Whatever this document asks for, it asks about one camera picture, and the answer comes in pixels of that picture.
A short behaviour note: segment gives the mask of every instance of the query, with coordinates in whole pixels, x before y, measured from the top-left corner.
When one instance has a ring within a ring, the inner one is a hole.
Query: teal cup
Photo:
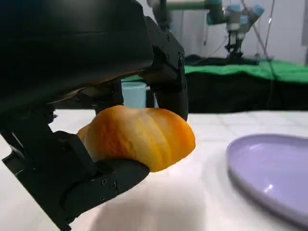
[[[122,82],[124,105],[131,108],[146,107],[146,84],[142,82]]]

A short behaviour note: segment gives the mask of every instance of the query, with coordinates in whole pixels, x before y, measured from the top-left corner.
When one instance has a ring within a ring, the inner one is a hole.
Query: table surface
[[[61,110],[51,128],[77,132],[93,111]],[[225,150],[254,133],[308,136],[308,113],[255,112],[189,115],[196,149],[170,168],[78,217],[74,231],[300,231],[268,213],[234,187]],[[10,153],[0,139],[3,158]],[[57,231],[57,227],[1,162],[0,230]]]

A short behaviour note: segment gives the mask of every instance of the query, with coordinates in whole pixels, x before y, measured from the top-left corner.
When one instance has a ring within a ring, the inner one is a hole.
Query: lavender plate
[[[308,139],[252,135],[227,148],[230,176],[270,210],[308,228]]]

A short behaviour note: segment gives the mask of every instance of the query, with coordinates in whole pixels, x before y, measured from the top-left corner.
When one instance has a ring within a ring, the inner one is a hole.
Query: wire
[[[258,19],[258,31],[260,33],[260,36],[261,36],[261,19],[262,19],[262,16]],[[256,45],[256,55],[260,55],[260,50],[259,50],[259,40],[257,39],[257,45]]]
[[[246,11],[246,12],[249,12],[249,10],[248,10],[248,8],[247,8],[247,6],[246,6],[245,1],[244,1],[244,0],[241,0],[241,2],[242,2],[242,5],[243,5],[245,11]],[[252,24],[252,28],[253,28],[253,30],[254,30],[254,32],[255,32],[255,34],[256,34],[256,37],[257,37],[257,39],[259,40],[259,43],[260,43],[260,45],[261,45],[261,47],[262,47],[262,50],[263,50],[263,52],[264,52],[264,54],[265,54],[266,60],[267,60],[267,62],[269,63],[269,66],[270,66],[269,68],[270,68],[270,71],[271,71],[271,75],[273,76],[273,78],[271,78],[271,81],[270,81],[270,93],[269,93],[269,98],[268,98],[268,101],[267,101],[267,107],[269,107],[270,101],[271,101],[271,99],[272,99],[272,97],[273,97],[273,92],[274,92],[274,88],[275,88],[275,83],[278,82],[278,76],[276,75],[276,72],[275,72],[275,70],[274,70],[274,68],[273,68],[273,65],[272,65],[272,63],[271,63],[271,60],[270,60],[270,58],[269,58],[269,54],[268,54],[268,52],[267,52],[267,50],[266,50],[266,47],[265,47],[265,45],[264,45],[264,43],[263,43],[263,41],[262,41],[262,38],[261,38],[261,36],[260,36],[260,33],[258,32],[256,26],[255,26],[253,23],[251,23],[251,24]],[[278,92],[278,95],[279,95],[279,98],[280,98],[281,103],[283,104],[282,97],[281,97],[281,95],[279,94],[279,92]]]
[[[273,19],[273,13],[274,13],[274,7],[275,7],[275,0],[272,0],[272,5],[271,5],[271,11],[270,11],[270,19],[269,19],[269,27],[268,27],[268,33],[266,35],[266,42],[265,42],[265,50],[267,50],[268,47],[268,42],[269,42],[269,35],[270,35],[270,27]]]
[[[227,39],[228,39],[228,37],[226,37],[226,38],[224,39],[224,41],[220,44],[220,46],[219,46],[214,52],[212,52],[208,57],[202,58],[202,59],[200,59],[200,60],[198,60],[198,61],[196,61],[196,62],[194,62],[194,63],[191,63],[191,64],[189,64],[189,65],[192,65],[192,66],[193,66],[193,65],[197,65],[197,64],[199,64],[200,62],[202,62],[202,61],[204,61],[204,60],[210,58],[212,55],[216,54],[216,53],[219,51],[219,49],[225,44],[225,42],[226,42]]]
[[[210,58],[212,55],[216,54],[216,53],[220,50],[220,48],[225,44],[225,42],[227,41],[227,39],[228,39],[228,37],[225,37],[224,41],[220,44],[220,46],[219,46],[216,50],[214,50],[214,51],[208,56],[208,58]]]

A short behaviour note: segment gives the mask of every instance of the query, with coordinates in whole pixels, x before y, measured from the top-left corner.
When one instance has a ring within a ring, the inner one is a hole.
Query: croissant
[[[171,166],[195,148],[195,136],[186,121],[162,108],[107,108],[77,135],[93,161],[132,159],[151,172]]]

